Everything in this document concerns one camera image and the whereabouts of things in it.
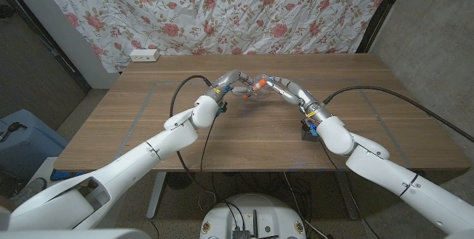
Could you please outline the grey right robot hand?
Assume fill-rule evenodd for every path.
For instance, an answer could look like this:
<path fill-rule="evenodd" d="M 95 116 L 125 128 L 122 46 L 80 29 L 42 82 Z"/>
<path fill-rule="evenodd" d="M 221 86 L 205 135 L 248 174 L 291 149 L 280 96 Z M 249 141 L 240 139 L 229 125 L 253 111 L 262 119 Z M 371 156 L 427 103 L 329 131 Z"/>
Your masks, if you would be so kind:
<path fill-rule="evenodd" d="M 276 91 L 286 102 L 298 105 L 307 118 L 317 123 L 333 116 L 308 90 L 290 79 L 270 76 L 267 86 Z"/>

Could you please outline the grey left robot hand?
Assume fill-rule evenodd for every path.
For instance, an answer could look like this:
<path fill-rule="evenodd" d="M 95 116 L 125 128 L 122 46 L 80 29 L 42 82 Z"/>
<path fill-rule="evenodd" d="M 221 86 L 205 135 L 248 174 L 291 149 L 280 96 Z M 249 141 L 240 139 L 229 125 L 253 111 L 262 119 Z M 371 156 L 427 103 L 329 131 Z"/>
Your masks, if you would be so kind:
<path fill-rule="evenodd" d="M 233 84 L 236 82 L 243 83 L 244 87 L 233 87 Z M 215 80 L 205 95 L 211 97 L 216 102 L 220 102 L 229 92 L 233 95 L 250 95 L 250 87 L 253 86 L 254 83 L 254 79 L 247 74 L 239 70 L 231 70 Z"/>

